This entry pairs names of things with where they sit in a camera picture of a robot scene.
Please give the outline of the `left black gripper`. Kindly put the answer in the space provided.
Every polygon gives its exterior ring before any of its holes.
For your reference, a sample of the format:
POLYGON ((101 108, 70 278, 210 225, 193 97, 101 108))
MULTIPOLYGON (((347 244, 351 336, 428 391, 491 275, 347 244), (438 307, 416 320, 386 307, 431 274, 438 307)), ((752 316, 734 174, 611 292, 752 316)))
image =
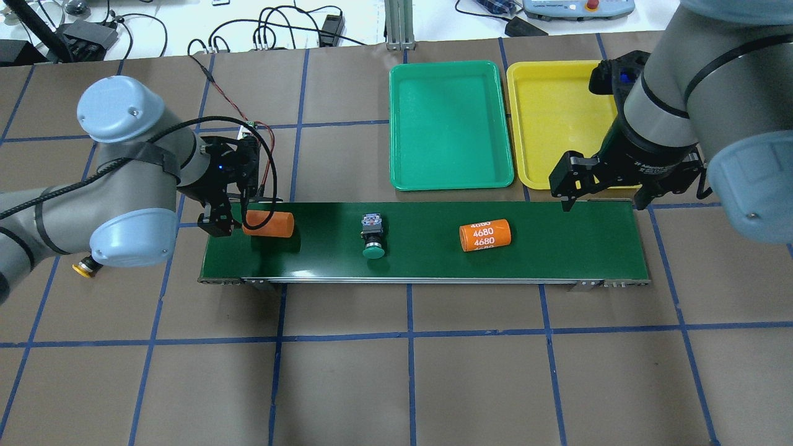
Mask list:
POLYGON ((180 192, 198 201, 203 212, 198 217, 198 228, 210 237, 230 237, 235 220, 230 210, 227 186, 235 183, 240 189, 240 217, 243 228, 252 229, 247 220, 250 192, 256 190, 260 167, 260 142, 254 136, 241 139, 225 136, 204 136, 189 166, 198 160, 207 160, 206 168, 195 181, 180 186, 180 192))

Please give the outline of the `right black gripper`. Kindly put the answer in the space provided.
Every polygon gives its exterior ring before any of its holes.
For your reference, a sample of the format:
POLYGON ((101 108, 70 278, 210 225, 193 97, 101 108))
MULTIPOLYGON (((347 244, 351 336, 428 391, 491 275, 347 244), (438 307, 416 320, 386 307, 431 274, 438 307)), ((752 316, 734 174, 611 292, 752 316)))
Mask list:
POLYGON ((549 175, 551 194, 563 212, 572 211, 578 198, 616 186, 638 186, 633 197, 637 211, 655 198, 683 194, 697 183, 696 197, 706 197, 706 167, 694 145, 667 147, 643 138, 625 118, 613 121, 595 155, 565 152, 549 175))

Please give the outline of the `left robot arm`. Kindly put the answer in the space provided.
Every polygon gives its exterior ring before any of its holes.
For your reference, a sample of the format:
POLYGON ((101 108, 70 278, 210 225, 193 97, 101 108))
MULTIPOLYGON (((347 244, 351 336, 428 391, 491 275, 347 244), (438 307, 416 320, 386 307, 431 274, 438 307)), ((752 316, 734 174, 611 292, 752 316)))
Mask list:
POLYGON ((2 300, 45 259, 85 252, 102 266, 158 265, 175 250, 177 194, 202 206, 198 227, 227 237, 244 222, 232 214, 255 194, 261 150, 254 127, 239 138, 199 136, 149 87, 128 76, 94 82, 77 104, 77 121, 97 143, 96 172, 71 185, 2 194, 2 300))

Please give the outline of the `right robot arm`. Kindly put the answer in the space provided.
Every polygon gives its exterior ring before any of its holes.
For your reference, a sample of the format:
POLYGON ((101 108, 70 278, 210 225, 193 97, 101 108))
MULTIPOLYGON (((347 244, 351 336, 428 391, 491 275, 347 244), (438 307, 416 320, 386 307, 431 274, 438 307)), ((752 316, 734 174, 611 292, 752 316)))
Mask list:
POLYGON ((589 90, 617 116, 597 154, 552 170, 564 211, 613 186, 642 211, 697 183, 743 237, 791 243, 791 22, 790 1, 682 1, 654 51, 601 61, 589 90))

